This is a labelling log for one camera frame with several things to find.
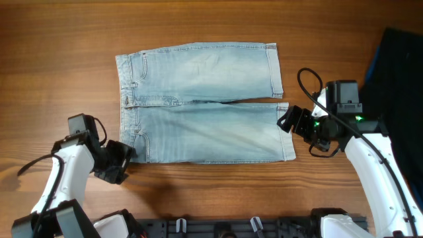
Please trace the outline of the light blue denim shorts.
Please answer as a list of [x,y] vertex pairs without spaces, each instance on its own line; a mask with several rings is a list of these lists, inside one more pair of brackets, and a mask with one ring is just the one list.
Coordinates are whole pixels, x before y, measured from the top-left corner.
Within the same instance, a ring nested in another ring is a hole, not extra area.
[[135,163],[295,159],[277,45],[198,42],[116,57],[120,141]]

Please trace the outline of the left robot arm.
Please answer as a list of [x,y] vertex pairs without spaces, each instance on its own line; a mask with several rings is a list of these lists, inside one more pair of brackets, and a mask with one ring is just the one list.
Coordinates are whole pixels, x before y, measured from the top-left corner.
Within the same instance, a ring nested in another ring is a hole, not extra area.
[[29,215],[16,219],[13,237],[146,237],[147,232],[127,210],[92,222],[82,205],[90,174],[121,184],[135,149],[119,141],[100,139],[98,118],[78,114],[68,119],[69,135],[56,141],[49,154],[24,165],[22,175],[36,163],[52,159],[52,170],[39,201]]

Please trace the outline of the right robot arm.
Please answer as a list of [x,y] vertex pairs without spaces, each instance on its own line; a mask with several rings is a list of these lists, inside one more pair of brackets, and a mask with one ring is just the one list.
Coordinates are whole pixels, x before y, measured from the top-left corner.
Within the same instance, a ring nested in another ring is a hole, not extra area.
[[357,83],[331,81],[310,98],[313,110],[290,106],[277,125],[321,151],[338,142],[360,178],[377,237],[421,237],[422,212],[399,171],[383,123],[362,112]]

